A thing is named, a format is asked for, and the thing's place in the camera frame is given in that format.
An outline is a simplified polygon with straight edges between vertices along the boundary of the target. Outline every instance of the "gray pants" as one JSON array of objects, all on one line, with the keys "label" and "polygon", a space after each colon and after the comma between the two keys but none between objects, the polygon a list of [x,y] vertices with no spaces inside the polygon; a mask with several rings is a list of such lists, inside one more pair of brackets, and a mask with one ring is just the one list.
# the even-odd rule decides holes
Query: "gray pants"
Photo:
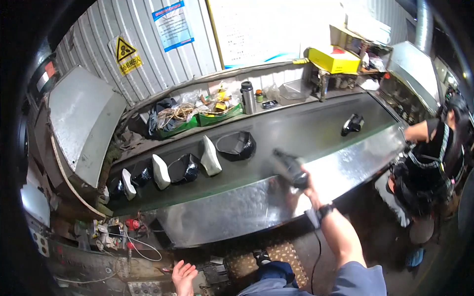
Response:
[{"label": "gray pants", "polygon": [[400,204],[398,199],[393,195],[392,192],[387,189],[388,177],[390,171],[386,171],[380,178],[375,182],[375,189],[379,192],[382,200],[388,205],[388,207],[397,215],[398,222],[402,227],[407,227],[410,224],[410,216],[407,214],[403,206]]}]

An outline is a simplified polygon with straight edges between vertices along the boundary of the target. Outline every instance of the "hand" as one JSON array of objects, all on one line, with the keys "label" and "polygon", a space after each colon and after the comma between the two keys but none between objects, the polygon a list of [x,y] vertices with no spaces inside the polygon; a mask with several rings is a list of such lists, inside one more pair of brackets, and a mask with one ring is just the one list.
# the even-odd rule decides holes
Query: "hand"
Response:
[{"label": "hand", "polygon": [[183,265],[183,260],[175,265],[171,279],[176,287],[176,293],[178,296],[193,296],[194,291],[192,289],[192,279],[198,275],[198,271],[196,270],[195,265],[189,263]]},{"label": "hand", "polygon": [[308,174],[308,188],[304,190],[304,194],[310,199],[311,204],[313,205],[313,208],[315,210],[318,210],[325,203],[322,203],[319,199],[318,193],[316,189],[314,188],[313,178],[310,172],[307,169],[305,169],[304,166],[301,166],[301,170]]}]

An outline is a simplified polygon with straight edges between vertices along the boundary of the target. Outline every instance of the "blue poster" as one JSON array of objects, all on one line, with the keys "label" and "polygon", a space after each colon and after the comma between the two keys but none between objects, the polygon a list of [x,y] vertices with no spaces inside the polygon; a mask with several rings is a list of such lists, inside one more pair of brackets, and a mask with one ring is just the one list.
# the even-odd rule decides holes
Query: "blue poster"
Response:
[{"label": "blue poster", "polygon": [[164,52],[194,41],[183,10],[184,1],[180,1],[152,13]]}]

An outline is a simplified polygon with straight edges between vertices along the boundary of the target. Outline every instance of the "conveyor belt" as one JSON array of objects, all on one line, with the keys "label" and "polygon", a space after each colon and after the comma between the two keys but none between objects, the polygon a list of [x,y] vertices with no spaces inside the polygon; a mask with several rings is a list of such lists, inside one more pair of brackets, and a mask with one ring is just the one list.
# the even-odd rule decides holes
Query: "conveyor belt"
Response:
[{"label": "conveyor belt", "polygon": [[[359,133],[341,137],[341,127],[353,113],[364,116],[364,127]],[[359,142],[395,123],[395,119],[366,93],[331,99],[324,103],[289,107],[235,121],[127,160],[112,168],[110,183],[115,185],[118,182],[122,168],[127,168],[135,176],[145,166],[151,166],[152,154],[159,155],[167,164],[186,153],[201,157],[202,145],[199,142],[204,135],[215,144],[223,135],[239,130],[251,132],[257,143],[256,153],[251,159],[229,162],[218,155],[222,172],[217,176],[210,178],[202,169],[194,182],[169,186],[164,191],[159,191],[155,183],[150,181],[143,188],[137,189],[137,196],[133,200],[110,201],[108,207],[115,211],[115,215],[134,214],[139,209],[161,208],[238,188],[272,175],[266,162],[275,147],[312,161]]]}]

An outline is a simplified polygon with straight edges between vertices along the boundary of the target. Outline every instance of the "patterned mat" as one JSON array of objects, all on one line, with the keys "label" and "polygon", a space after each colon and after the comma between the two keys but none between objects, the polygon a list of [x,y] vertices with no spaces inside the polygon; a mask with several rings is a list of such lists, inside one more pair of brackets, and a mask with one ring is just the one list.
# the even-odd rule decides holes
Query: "patterned mat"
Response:
[{"label": "patterned mat", "polygon": [[[272,261],[284,261],[291,265],[299,287],[303,287],[308,283],[308,276],[306,275],[306,272],[302,267],[298,256],[296,255],[292,243],[283,242],[280,244],[275,244],[271,247],[268,247],[267,252]],[[228,262],[229,275],[236,280],[247,277],[258,269],[252,253],[233,257],[231,256],[228,257],[226,261]]]}]

